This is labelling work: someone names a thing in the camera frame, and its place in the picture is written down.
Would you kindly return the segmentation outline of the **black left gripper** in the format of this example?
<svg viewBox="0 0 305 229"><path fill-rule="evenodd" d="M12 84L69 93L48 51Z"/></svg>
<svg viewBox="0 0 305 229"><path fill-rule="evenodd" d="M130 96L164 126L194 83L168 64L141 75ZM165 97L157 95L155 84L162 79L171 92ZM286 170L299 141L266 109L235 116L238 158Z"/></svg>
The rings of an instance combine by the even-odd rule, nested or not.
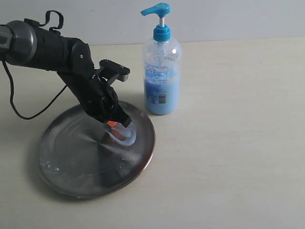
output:
<svg viewBox="0 0 305 229"><path fill-rule="evenodd" d="M117 123L128 127L131 123L130 116L119 105L115 90L97 75L81 84L78 100L86 114L110 127Z"/></svg>

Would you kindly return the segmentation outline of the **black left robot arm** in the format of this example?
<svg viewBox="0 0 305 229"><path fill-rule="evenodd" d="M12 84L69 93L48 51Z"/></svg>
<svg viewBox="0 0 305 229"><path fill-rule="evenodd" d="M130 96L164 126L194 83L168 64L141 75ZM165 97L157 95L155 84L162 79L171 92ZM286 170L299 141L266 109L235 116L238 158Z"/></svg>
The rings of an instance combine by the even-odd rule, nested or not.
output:
<svg viewBox="0 0 305 229"><path fill-rule="evenodd" d="M106 59L96 69L89 45L78 38L63 37L31 20L11 21L0 27L0 59L56 72L85 113L101 123L114 121L127 127L132 121L111 86L115 80L126 81L130 69Z"/></svg>

